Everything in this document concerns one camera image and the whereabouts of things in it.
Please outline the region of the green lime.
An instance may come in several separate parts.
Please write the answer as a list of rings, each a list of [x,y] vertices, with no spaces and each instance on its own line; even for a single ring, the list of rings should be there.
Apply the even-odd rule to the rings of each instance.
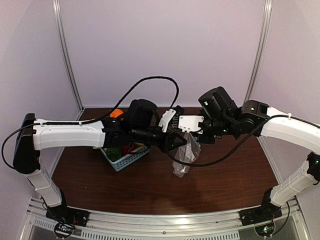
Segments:
[[[115,162],[115,161],[117,161],[117,160],[119,160],[120,158],[123,157],[122,150],[119,147],[106,148],[104,150],[104,152],[105,152],[107,158],[112,162]]]

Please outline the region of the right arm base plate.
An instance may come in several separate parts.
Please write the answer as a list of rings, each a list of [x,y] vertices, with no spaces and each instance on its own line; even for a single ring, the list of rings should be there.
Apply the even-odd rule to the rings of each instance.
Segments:
[[[248,208],[239,212],[241,224],[243,226],[254,225],[262,222],[271,221],[274,218],[281,217],[282,211],[280,207],[258,206]]]

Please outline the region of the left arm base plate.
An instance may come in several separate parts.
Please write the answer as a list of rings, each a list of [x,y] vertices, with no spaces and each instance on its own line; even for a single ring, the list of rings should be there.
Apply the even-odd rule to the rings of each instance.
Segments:
[[[45,216],[58,223],[86,227],[90,213],[87,210],[59,205],[56,207],[48,207]]]

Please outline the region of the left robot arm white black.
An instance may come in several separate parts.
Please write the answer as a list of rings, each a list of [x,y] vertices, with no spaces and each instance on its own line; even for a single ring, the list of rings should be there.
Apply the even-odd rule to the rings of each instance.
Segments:
[[[146,99],[133,100],[127,112],[117,117],[86,121],[46,121],[36,119],[33,113],[25,116],[16,139],[13,156],[14,169],[27,177],[46,205],[61,222],[72,218],[72,211],[48,172],[40,164],[40,151],[59,147],[116,148],[133,143],[156,146],[161,151],[166,144],[175,149],[180,144],[169,136],[169,126],[184,109],[179,105],[168,109],[162,116],[157,106]]]

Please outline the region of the clear zip top bag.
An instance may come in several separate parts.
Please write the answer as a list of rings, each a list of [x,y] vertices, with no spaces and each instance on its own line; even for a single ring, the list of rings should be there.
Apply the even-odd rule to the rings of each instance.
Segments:
[[[186,145],[180,146],[175,154],[175,159],[183,163],[192,164],[198,159],[201,152],[201,145],[196,141],[191,133],[185,133],[183,138],[186,140]],[[173,174],[182,178],[190,170],[190,166],[172,162]]]

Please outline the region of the orange fruit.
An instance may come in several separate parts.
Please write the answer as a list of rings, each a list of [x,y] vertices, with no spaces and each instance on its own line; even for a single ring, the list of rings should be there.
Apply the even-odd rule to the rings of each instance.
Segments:
[[[111,113],[110,113],[110,117],[111,118],[118,118],[119,116],[121,116],[121,115],[123,115],[124,114],[124,112],[121,110],[121,109],[119,109],[119,108],[116,108],[115,110],[113,110]]]

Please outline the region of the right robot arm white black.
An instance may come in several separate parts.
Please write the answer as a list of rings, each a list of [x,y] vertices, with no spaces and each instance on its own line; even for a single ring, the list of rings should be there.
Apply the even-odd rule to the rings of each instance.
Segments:
[[[204,113],[204,121],[199,125],[203,130],[202,140],[212,142],[227,135],[238,139],[246,134],[248,137],[280,139],[310,150],[298,170],[264,194],[263,205],[256,210],[259,220],[268,220],[276,212],[276,207],[283,206],[298,193],[319,183],[319,124],[256,100],[248,100],[238,107],[222,86],[204,93],[198,101]]]

